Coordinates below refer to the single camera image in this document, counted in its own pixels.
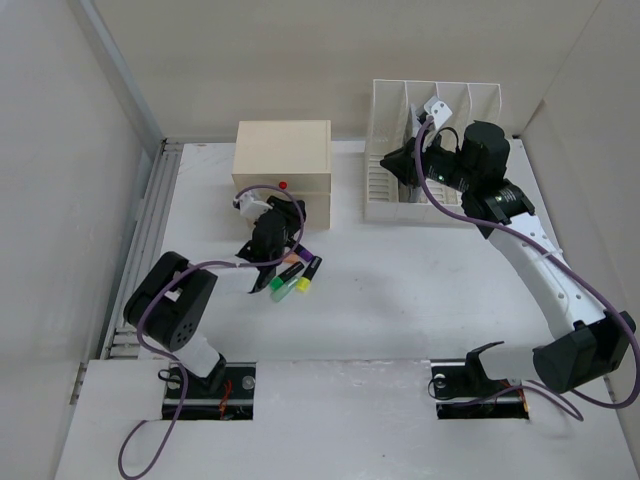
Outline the grey black booklet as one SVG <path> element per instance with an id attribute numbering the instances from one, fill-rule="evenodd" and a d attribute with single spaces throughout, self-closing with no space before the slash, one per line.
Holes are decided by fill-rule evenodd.
<path id="1" fill-rule="evenodd" d="M 426 113 L 423 106 L 411 103 L 409 105 L 408 117 L 404 132 L 404 153 L 408 156 L 405 161 L 404 185 L 401 188 L 400 199 L 407 203 L 418 203 L 420 201 L 422 188 L 416 179 L 415 169 L 415 135 L 421 128 Z"/>

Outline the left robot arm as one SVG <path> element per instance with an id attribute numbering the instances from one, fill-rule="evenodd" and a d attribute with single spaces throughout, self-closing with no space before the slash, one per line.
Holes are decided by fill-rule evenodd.
<path id="1" fill-rule="evenodd" d="M 213 270 L 240 269 L 256 274 L 249 292 L 273 287 L 276 269 L 300 245 L 307 220 L 306 202 L 274 187 L 262 200 L 258 185 L 238 193 L 233 207 L 252 224 L 251 238 L 235 259 L 193 264 L 168 251 L 154 264 L 127 301 L 123 317 L 136 329 L 141 345 L 177 364 L 184 381 L 201 396 L 223 387 L 226 360 L 197 332 L 218 281 Z"/>

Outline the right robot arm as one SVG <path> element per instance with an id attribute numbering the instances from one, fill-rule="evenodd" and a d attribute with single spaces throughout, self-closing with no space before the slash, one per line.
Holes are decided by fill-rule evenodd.
<path id="1" fill-rule="evenodd" d="M 405 145 L 380 164 L 403 185 L 426 190 L 433 180 L 462 195 L 460 214 L 439 202 L 450 218 L 475 225 L 518 274 L 548 325 L 552 342 L 502 349 L 463 369 L 465 386 L 487 393 L 500 378 L 536 379 L 565 393 L 615 371 L 626 353 L 639 352 L 635 323 L 617 311 L 565 262 L 546 236 L 535 207 L 506 174 L 510 144 L 493 123 L 466 127 L 461 145 L 441 145 L 443 127 L 428 115 Z"/>

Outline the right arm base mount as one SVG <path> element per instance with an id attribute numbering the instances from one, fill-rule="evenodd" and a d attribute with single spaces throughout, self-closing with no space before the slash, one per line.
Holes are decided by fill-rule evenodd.
<path id="1" fill-rule="evenodd" d="M 506 378 L 490 379 L 481 364 L 480 354 L 498 345 L 500 342 L 482 345 L 464 358 L 430 361 L 431 379 L 427 390 L 436 402 L 439 420 L 529 419 L 522 390 L 498 396 L 516 382 Z"/>

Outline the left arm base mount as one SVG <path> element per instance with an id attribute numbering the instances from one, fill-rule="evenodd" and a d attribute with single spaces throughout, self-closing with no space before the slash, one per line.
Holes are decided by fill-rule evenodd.
<path id="1" fill-rule="evenodd" d="M 208 391 L 197 378 L 189 376 L 189 385 L 179 420 L 250 421 L 254 413 L 257 368 L 255 363 L 230 363 L 220 385 Z M 163 420 L 171 420 L 181 396 L 182 379 L 177 366 L 161 369 L 157 377 L 164 383 L 161 406 Z"/>

